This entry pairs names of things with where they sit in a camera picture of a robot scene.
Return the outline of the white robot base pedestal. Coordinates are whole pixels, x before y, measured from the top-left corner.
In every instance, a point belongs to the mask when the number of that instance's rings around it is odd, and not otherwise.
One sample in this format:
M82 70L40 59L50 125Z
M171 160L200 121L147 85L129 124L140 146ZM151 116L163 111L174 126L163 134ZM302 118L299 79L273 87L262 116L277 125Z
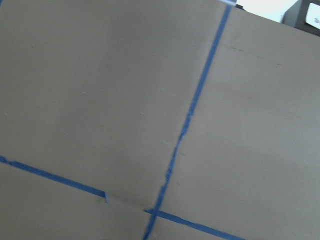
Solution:
M237 0L236 3L249 13L281 23L285 12L297 0Z

